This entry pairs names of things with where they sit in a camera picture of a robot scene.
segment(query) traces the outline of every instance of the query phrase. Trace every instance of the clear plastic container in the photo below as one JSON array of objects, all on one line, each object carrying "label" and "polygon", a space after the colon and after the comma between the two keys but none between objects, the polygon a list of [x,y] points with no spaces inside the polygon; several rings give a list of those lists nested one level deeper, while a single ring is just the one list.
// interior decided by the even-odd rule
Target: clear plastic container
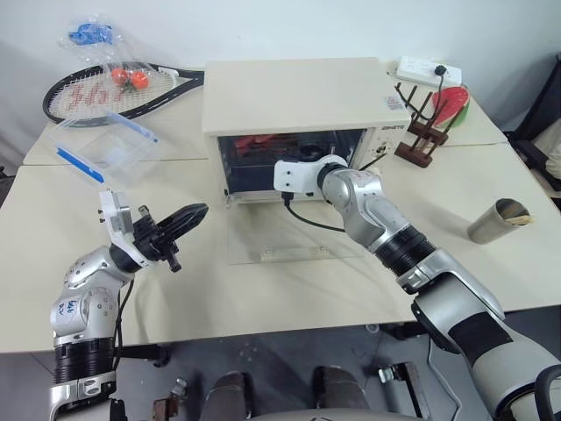
[{"label": "clear plastic container", "polygon": [[107,125],[74,127],[64,120],[48,133],[56,153],[99,184],[130,185],[157,160],[158,140],[145,127],[116,113],[106,113]]}]

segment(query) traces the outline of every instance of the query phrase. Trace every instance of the tennis racket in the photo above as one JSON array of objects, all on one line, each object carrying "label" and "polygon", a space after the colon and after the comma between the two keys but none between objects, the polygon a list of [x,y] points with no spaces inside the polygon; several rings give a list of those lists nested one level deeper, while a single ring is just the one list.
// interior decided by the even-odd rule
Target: tennis racket
[{"label": "tennis racket", "polygon": [[[119,83],[113,72],[116,82],[111,83],[108,77],[112,75],[105,73],[111,68],[124,69],[129,73],[131,70],[140,72],[139,75],[147,78],[141,81],[145,86],[135,89],[132,86],[135,80],[132,83]],[[203,71],[167,68],[157,64],[128,61],[94,66],[73,73],[50,88],[43,99],[43,111],[55,123],[75,119],[78,121],[73,127],[95,127],[107,122],[103,110],[109,109],[123,117],[136,118],[201,86],[203,82]]]}]

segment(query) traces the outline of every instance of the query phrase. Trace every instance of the watermelon slice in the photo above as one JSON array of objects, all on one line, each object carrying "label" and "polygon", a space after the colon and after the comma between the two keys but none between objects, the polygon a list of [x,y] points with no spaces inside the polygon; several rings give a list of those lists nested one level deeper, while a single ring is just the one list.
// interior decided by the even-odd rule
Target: watermelon slice
[{"label": "watermelon slice", "polygon": [[432,96],[432,104],[435,107],[437,106],[439,96],[441,97],[440,106],[442,106],[444,101],[448,100],[448,102],[440,114],[438,114],[438,117],[435,120],[435,126],[447,126],[454,116],[459,113],[462,107],[465,108],[462,111],[462,114],[456,118],[456,121],[454,121],[454,126],[459,125],[462,121],[464,121],[465,114],[467,114],[467,107],[470,103],[470,93],[468,90],[463,86],[452,86],[451,88],[442,89],[440,95],[436,93]]}]

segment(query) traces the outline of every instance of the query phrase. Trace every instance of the power strip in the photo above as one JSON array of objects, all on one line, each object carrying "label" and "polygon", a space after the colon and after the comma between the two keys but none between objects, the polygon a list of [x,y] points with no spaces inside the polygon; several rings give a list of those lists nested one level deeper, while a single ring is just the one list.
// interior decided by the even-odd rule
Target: power strip
[{"label": "power strip", "polygon": [[[435,75],[435,68],[440,63],[434,61],[414,59],[413,57],[401,57],[400,65],[395,75],[406,81],[419,82],[427,85],[438,86],[440,76]],[[444,81],[442,86],[448,88],[450,86],[459,86],[462,84],[462,70],[453,66],[443,65],[446,67],[444,73]]]}]

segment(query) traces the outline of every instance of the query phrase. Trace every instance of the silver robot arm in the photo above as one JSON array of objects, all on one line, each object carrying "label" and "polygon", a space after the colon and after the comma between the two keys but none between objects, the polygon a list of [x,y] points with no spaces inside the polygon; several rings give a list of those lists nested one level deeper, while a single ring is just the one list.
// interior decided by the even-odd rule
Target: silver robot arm
[{"label": "silver robot arm", "polygon": [[559,360],[505,325],[493,294],[409,223],[384,196],[377,175],[328,155],[317,163],[279,161],[274,177],[276,189],[323,195],[343,217],[345,232],[392,270],[408,294],[416,294],[416,319],[438,346],[465,357],[494,417],[540,419],[536,378]]},{"label": "silver robot arm", "polygon": [[50,390],[49,419],[126,419],[122,401],[110,399],[117,388],[113,363],[117,296],[141,268],[167,260],[173,272],[175,240],[195,228],[206,204],[185,206],[156,224],[141,206],[135,223],[120,193],[104,191],[103,218],[111,246],[101,246],[78,259],[64,276],[64,286],[51,309],[56,367]]}]

